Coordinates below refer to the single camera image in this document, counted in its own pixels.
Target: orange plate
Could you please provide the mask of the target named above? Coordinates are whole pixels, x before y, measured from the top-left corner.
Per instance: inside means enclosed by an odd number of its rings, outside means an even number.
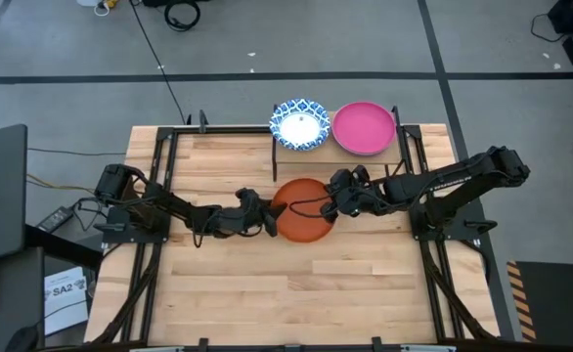
[[[296,179],[284,184],[272,200],[273,204],[291,204],[294,201],[321,198],[328,195],[324,184],[313,179]],[[296,204],[293,207],[304,214],[321,215],[321,207],[330,199]],[[325,236],[332,224],[324,218],[311,219],[295,214],[288,207],[278,218],[278,232],[293,242],[314,242]]]

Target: pink plate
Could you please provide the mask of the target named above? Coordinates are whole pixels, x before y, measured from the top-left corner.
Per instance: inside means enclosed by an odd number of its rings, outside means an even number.
[[[395,139],[395,118],[378,104],[351,103],[336,112],[332,134],[344,149],[353,154],[378,154]]]

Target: wooden table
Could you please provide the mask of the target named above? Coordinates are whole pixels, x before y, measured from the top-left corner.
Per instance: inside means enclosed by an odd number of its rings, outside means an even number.
[[[130,137],[126,163],[146,174],[156,129],[134,127]],[[424,124],[421,131],[431,169],[455,162],[446,125]],[[274,183],[268,134],[184,135],[176,155],[172,190],[199,205],[238,206],[234,191],[241,187],[271,198],[294,178],[326,183],[337,167],[354,166],[286,164]],[[162,157],[164,169],[166,153]],[[373,178],[384,174],[382,165],[368,168]],[[126,298],[135,246],[123,245],[103,263],[85,340],[102,332]],[[480,256],[457,242],[448,242],[448,253],[459,297],[497,334]],[[448,306],[440,291],[439,296],[451,336]],[[135,311],[134,338],[142,312]],[[198,345],[201,337],[211,345],[369,344],[372,336],[383,343],[436,340],[407,213],[341,216],[325,238],[308,244],[263,233],[253,239],[206,238],[200,249],[182,222],[172,222],[160,261],[150,345]]]

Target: black mouse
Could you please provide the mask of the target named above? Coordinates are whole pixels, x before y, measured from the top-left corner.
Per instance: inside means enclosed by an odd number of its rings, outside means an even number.
[[[39,331],[36,326],[25,327],[17,330],[9,344],[6,345],[5,352],[27,352],[36,347],[39,341]]]

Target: blue and white bowl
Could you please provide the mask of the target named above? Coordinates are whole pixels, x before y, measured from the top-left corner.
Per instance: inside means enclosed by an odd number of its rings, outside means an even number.
[[[269,120],[269,129],[286,148],[311,151],[328,138],[330,118],[321,104],[308,99],[293,99],[276,108]]]

